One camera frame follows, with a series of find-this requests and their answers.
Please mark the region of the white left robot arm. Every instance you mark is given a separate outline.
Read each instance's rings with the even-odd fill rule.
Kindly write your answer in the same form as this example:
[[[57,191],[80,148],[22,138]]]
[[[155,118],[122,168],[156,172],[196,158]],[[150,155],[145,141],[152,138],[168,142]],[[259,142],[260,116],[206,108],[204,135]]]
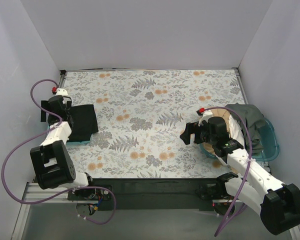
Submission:
[[[47,122],[49,132],[40,146],[30,150],[38,185],[43,189],[79,188],[85,200],[96,196],[96,187],[87,173],[76,171],[66,143],[84,144],[99,131],[92,104],[72,105],[72,99],[55,95],[41,101],[41,121]]]

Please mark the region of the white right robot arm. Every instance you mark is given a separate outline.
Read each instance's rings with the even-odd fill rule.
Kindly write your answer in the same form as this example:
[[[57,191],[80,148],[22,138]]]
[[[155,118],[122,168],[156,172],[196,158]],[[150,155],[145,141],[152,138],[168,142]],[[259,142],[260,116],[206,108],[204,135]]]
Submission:
[[[199,122],[185,125],[180,139],[186,144],[208,143],[217,158],[233,167],[243,176],[235,173],[219,177],[222,183],[216,186],[217,195],[222,199],[234,196],[253,209],[265,228],[273,235],[300,225],[300,189],[293,183],[278,180],[254,159],[235,139],[229,136],[226,122],[222,117],[212,116]]]

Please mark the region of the black t shirt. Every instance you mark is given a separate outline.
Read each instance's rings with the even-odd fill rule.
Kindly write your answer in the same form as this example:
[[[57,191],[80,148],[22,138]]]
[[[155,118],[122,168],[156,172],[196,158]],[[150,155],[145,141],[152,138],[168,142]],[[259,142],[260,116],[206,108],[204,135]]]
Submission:
[[[71,120],[70,143],[86,143],[93,134],[99,132],[98,121],[93,104],[72,106],[69,110]]]

